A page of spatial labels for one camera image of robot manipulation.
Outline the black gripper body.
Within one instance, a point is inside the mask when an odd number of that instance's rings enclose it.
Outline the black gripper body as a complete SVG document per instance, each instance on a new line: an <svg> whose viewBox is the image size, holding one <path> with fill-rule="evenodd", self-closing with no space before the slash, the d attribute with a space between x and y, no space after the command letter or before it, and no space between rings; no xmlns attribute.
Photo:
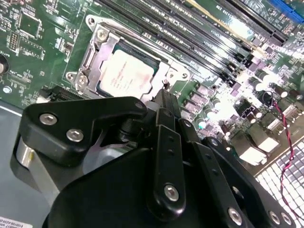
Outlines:
<svg viewBox="0 0 304 228"><path fill-rule="evenodd" d="M148 209L150 153L125 154L68 184L46 220L48 228L221 228L223 223L202 175L184 164L186 208L158 220Z"/></svg>

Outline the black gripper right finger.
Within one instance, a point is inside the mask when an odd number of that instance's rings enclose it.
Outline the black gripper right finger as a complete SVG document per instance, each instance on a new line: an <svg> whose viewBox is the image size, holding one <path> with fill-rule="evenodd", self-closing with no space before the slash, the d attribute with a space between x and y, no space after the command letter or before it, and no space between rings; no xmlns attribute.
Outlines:
<svg viewBox="0 0 304 228"><path fill-rule="evenodd" d="M294 228L294 220L244 166L214 137L201 140L194 126L181 118L175 95L167 105L179 119L178 130L186 157L194 165L195 191L204 183L207 195L198 194L208 228Z"/></svg>

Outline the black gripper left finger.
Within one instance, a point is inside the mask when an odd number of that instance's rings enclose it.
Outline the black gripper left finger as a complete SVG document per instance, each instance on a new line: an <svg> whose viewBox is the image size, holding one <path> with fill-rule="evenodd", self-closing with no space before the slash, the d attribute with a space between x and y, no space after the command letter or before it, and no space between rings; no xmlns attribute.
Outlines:
<svg viewBox="0 0 304 228"><path fill-rule="evenodd" d="M147 150L147 207L154 216L179 216L186 207L181 131L167 93L147 103L128 96L30 105L20 122L20 164L53 206L68 184Z"/></svg>

